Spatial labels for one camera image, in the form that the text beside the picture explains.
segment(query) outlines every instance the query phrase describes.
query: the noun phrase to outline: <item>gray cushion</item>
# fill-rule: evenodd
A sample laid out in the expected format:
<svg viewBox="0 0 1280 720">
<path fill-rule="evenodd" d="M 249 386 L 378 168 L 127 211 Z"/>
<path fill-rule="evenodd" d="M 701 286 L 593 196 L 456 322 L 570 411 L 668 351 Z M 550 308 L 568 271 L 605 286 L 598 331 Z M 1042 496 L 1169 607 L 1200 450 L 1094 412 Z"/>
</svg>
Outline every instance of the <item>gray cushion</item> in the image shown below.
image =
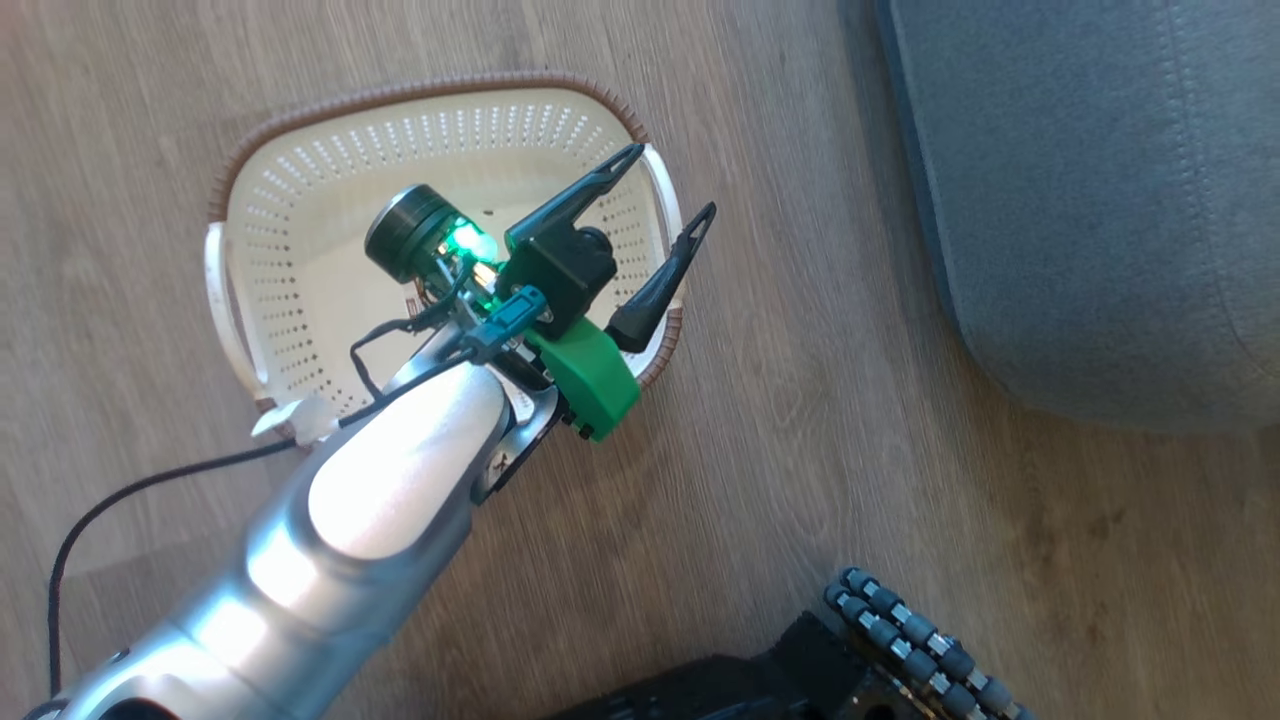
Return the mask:
<svg viewBox="0 0 1280 720">
<path fill-rule="evenodd" d="M 1280 3 L 886 0 L 945 302 L 1009 393 L 1280 420 Z"/>
</svg>

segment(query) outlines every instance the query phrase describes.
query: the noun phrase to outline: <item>green led light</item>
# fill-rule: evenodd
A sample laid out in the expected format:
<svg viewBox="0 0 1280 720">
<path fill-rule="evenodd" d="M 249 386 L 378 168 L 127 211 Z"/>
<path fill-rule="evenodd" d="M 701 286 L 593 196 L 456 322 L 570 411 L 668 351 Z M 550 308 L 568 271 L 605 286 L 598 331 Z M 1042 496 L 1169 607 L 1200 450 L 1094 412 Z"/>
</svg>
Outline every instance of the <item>green led light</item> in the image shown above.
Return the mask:
<svg viewBox="0 0 1280 720">
<path fill-rule="evenodd" d="M 476 260 L 493 263 L 498 258 L 498 243 L 475 224 L 468 223 L 465 218 L 458 218 L 454 225 L 453 232 L 445 237 L 445 242 L 475 255 Z"/>
</svg>

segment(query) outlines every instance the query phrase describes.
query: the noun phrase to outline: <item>green 3d-printed part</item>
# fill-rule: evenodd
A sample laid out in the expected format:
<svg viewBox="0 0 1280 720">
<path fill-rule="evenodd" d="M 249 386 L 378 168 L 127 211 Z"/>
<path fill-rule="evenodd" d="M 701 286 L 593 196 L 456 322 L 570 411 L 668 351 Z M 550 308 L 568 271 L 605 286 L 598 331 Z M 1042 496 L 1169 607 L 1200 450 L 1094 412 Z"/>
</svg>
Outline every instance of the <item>green 3d-printed part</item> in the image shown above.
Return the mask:
<svg viewBox="0 0 1280 720">
<path fill-rule="evenodd" d="M 534 329 L 525 337 L 541 350 L 543 364 L 575 414 L 573 427 L 593 441 L 613 432 L 640 398 L 640 383 L 618 347 L 591 320 L 579 318 L 559 340 L 545 340 Z"/>
</svg>

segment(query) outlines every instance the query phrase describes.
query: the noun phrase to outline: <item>black cable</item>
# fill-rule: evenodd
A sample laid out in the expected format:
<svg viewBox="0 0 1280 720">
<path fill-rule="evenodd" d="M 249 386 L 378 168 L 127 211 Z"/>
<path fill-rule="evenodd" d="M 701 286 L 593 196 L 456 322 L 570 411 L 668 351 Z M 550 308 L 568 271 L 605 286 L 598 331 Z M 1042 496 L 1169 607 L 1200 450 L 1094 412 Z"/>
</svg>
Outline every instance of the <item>black cable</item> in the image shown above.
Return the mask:
<svg viewBox="0 0 1280 720">
<path fill-rule="evenodd" d="M 458 352 L 457 355 L 442 361 L 440 364 L 426 370 L 421 375 L 415 377 L 394 391 L 380 396 L 374 402 L 365 407 L 361 407 L 356 413 L 347 415 L 338 420 L 339 428 L 346 428 L 370 415 L 385 409 L 388 405 L 402 397 L 408 391 L 421 386 L 422 383 L 430 380 L 457 368 L 462 363 L 466 363 L 475 356 L 474 350 L 466 350 Z M 111 506 L 120 502 L 122 500 L 129 497 L 131 495 L 145 491 L 152 486 L 165 483 L 169 480 L 175 480 L 178 478 L 184 478 L 187 475 L 195 475 L 196 473 L 204 473 L 207 470 L 218 470 L 220 468 L 229 468 L 232 465 L 239 465 L 241 462 L 248 462 L 250 460 L 257 460 L 260 457 L 266 457 L 276 452 L 282 452 L 291 447 L 297 446 L 297 441 L 293 438 L 282 439 L 271 445 L 265 445 L 253 450 L 247 450 L 244 452 L 237 452 L 236 455 L 225 455 L 223 457 L 215 457 L 212 460 L 205 460 L 201 462 L 193 462 L 191 465 L 183 465 L 182 468 L 174 468 L 172 470 L 165 470 L 164 473 L 157 473 L 148 478 L 143 478 L 134 483 L 129 483 L 123 488 L 106 496 L 101 502 L 95 505 L 88 512 L 81 516 L 79 520 L 72 525 L 70 532 L 63 538 L 61 547 L 58 548 L 58 556 L 54 559 L 54 569 L 49 577 L 49 694 L 50 697 L 56 696 L 63 689 L 63 662 L 61 662 L 61 635 L 59 629 L 59 615 L 61 609 L 61 584 L 63 575 L 67 571 L 67 560 L 70 557 L 72 547 L 76 541 L 79 539 L 81 534 L 88 528 L 90 523 L 96 520 L 102 512 L 106 512 Z"/>
<path fill-rule="evenodd" d="M 388 392 L 383 397 L 379 397 L 378 400 L 370 402 L 369 405 L 361 407 L 360 410 L 356 410 L 351 415 L 347 415 L 346 418 L 342 418 L 340 420 L 338 420 L 338 427 L 339 428 L 346 428 L 348 425 L 352 425 L 355 423 L 358 423 L 358 421 L 364 420 L 365 418 L 372 415 L 374 413 L 378 413 L 378 411 L 383 410 L 384 407 L 387 407 L 388 405 L 390 405 L 392 402 L 394 402 L 397 398 L 399 398 L 401 396 L 403 396 L 406 392 L 416 388 L 417 386 L 420 386 L 420 384 L 425 383 L 426 380 L 429 380 L 429 379 L 439 375 L 440 373 L 445 373 L 448 370 L 452 370 L 453 368 L 457 368 L 458 365 L 466 363 L 467 360 L 471 360 L 471 357 L 474 357 L 474 356 L 475 356 L 475 351 L 474 350 L 463 350 L 462 352 L 458 352 L 453 357 L 449 357 L 448 360 L 442 361 L 440 364 L 433 366 L 430 370 L 422 373 L 421 375 L 417 375 L 416 378 L 413 378 L 410 382 L 399 386 L 398 388 L 393 389 L 392 392 Z"/>
<path fill-rule="evenodd" d="M 59 606 L 61 603 L 61 585 L 63 574 L 67 571 L 67 559 L 72 553 L 72 546 L 79 539 L 81 533 L 90 523 L 97 519 L 99 515 L 106 512 L 113 505 L 120 502 L 125 497 L 133 493 L 147 489 L 151 486 L 157 486 L 169 480 L 175 480 L 178 478 L 184 478 L 187 475 L 193 475 L 196 473 L 204 473 L 206 470 L 218 470 L 220 468 L 229 468 L 232 465 L 239 465 L 241 462 L 248 462 L 250 460 L 257 460 L 259 457 L 266 457 L 268 455 L 274 455 L 276 452 L 294 447 L 297 441 L 293 438 L 282 439 L 279 442 L 273 442 L 271 445 L 265 445 L 262 447 L 255 447 L 253 450 L 246 450 L 244 452 L 237 452 L 236 455 L 225 455 L 223 457 L 215 457 L 212 460 L 205 460 L 202 462 L 193 462 L 191 465 L 183 465 L 182 468 L 174 468 L 173 470 L 165 470 L 164 473 L 157 473 L 148 478 L 143 478 L 134 483 L 129 483 L 123 488 L 113 492 L 95 505 L 88 512 L 81 515 L 81 519 L 72 525 L 67 537 L 63 538 L 61 547 L 58 548 L 58 556 L 54 559 L 54 570 L 49 575 L 49 694 L 50 697 L 56 696 L 63 689 L 63 660 L 61 660 L 61 643 L 58 628 L 58 615 Z"/>
<path fill-rule="evenodd" d="M 419 314 L 417 318 L 421 318 L 429 311 L 430 307 Z M 360 378 L 360 384 L 365 386 L 365 389 L 369 391 L 369 395 L 372 396 L 374 400 L 381 398 L 383 391 L 378 387 L 376 383 L 374 383 L 374 378 L 369 375 L 369 368 L 365 366 L 365 361 L 360 359 L 360 354 L 357 354 L 356 351 L 369 345 L 370 342 L 374 342 L 375 340 L 383 337 L 384 334 L 396 331 L 411 332 L 410 328 L 412 327 L 413 320 L 416 320 L 417 318 L 410 318 L 407 320 L 387 320 L 385 323 L 381 323 L 380 325 L 369 331 L 369 333 L 365 334 L 365 337 L 351 343 L 351 350 L 347 351 L 348 355 L 351 355 L 351 364 L 356 366 L 356 375 Z"/>
<path fill-rule="evenodd" d="M 374 329 L 369 331 L 365 337 L 351 343 L 351 350 L 347 351 L 351 356 L 351 364 L 356 366 L 356 375 L 360 378 L 360 383 L 365 386 L 365 389 L 369 391 L 370 397 L 374 400 L 380 400 L 383 397 L 383 391 L 374 383 L 374 378 L 369 375 L 369 368 L 365 366 L 365 361 L 361 360 L 360 354 L 356 351 L 384 334 L 389 334 L 396 331 L 417 334 L 448 318 L 449 311 L 453 310 L 454 301 L 458 299 L 458 293 L 466 288 L 467 278 L 471 277 L 471 269 L 475 268 L 476 259 L 470 254 L 465 254 L 461 263 L 462 264 L 458 268 L 458 277 L 453 278 L 453 284 L 449 286 L 449 292 L 444 293 L 444 296 L 438 301 L 428 305 L 425 310 L 412 318 L 398 318 L 380 323 Z"/>
</svg>

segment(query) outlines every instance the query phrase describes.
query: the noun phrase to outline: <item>plastic basket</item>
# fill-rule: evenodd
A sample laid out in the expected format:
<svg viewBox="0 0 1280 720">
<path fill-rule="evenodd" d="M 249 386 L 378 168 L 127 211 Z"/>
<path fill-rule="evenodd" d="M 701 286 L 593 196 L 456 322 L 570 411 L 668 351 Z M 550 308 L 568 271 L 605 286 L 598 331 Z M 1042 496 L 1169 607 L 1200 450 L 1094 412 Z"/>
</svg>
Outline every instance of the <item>plastic basket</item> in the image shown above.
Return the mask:
<svg viewBox="0 0 1280 720">
<path fill-rule="evenodd" d="M 349 414 L 371 400 L 351 343 L 415 310 L 415 293 L 364 255 L 392 196 L 426 182 L 500 237 L 623 145 L 648 140 L 616 95 L 545 73 L 388 88 L 262 126 L 218 183 L 205 242 L 209 304 L 232 368 L 260 410 L 316 395 L 333 415 Z M 648 146 L 580 222 L 609 236 L 618 261 L 588 314 L 603 327 L 680 232 L 658 152 Z M 667 364 L 680 324 L 677 296 L 649 347 L 627 356 L 643 384 Z M 361 356 L 383 383 L 422 341 L 393 333 Z"/>
</svg>

